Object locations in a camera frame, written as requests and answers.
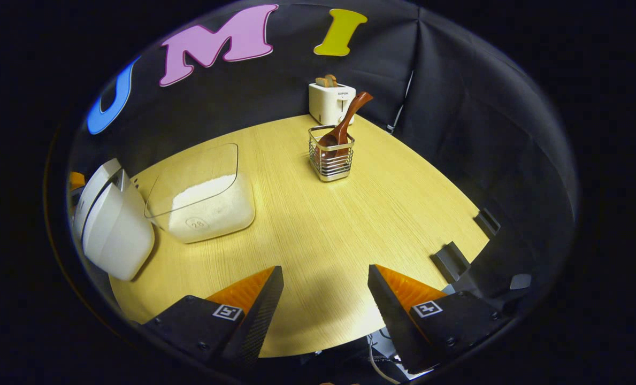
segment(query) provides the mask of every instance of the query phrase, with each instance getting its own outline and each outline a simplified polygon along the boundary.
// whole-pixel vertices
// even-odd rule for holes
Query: letter m
[[[185,63],[185,55],[204,67],[216,61],[223,45],[230,39],[230,49],[223,55],[225,61],[239,61],[258,58],[273,52],[273,46],[266,43],[266,23],[268,16],[277,5],[259,5],[237,12],[217,32],[195,25],[171,36],[164,41],[166,50],[166,74],[159,84],[170,86],[187,78],[194,66]]]

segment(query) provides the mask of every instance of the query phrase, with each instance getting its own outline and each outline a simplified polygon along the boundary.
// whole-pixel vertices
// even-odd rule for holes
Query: blue letter
[[[122,108],[127,103],[127,97],[130,96],[132,67],[135,62],[130,63],[127,68],[122,70],[116,77],[116,98],[113,100],[113,104],[108,110],[102,111],[102,97],[99,97],[97,103],[92,107],[90,113],[87,115],[87,129],[90,134],[96,135],[102,132],[108,127],[111,122],[120,114]]]

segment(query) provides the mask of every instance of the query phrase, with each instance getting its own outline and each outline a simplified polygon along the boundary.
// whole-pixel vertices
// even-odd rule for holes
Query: plastic container
[[[171,164],[151,188],[144,216],[178,241],[204,241],[254,221],[254,191],[239,170],[235,143],[200,151]]]

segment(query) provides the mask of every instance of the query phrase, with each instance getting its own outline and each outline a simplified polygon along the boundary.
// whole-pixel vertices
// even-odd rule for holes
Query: brown wooden scoop
[[[347,114],[344,116],[344,119],[334,127],[334,129],[327,134],[325,134],[318,144],[321,146],[337,146],[338,144],[347,144],[349,139],[347,139],[347,128],[349,128],[349,122],[351,118],[354,117],[354,114],[360,107],[369,101],[372,100],[372,95],[369,93],[362,91],[354,100],[349,104],[349,109],[347,109]],[[320,164],[320,158],[322,159],[330,159],[335,158],[337,156],[344,156],[349,153],[349,149],[340,149],[335,151],[321,151],[316,147],[316,163]]]

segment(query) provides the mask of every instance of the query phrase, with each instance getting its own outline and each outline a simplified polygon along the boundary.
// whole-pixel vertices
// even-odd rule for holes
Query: yellow table
[[[242,129],[177,153],[135,175],[147,197],[159,172],[226,142],[254,187],[256,219],[239,232],[181,244],[155,228],[151,256],[132,282],[111,278],[130,319],[146,322],[184,295],[208,295],[281,265],[282,292],[261,357],[332,348],[384,322],[367,289],[367,266],[392,268],[431,287],[447,283],[429,256],[451,241],[469,261],[488,239],[479,210],[415,151],[362,117],[349,177],[321,182],[308,161],[310,115]]]

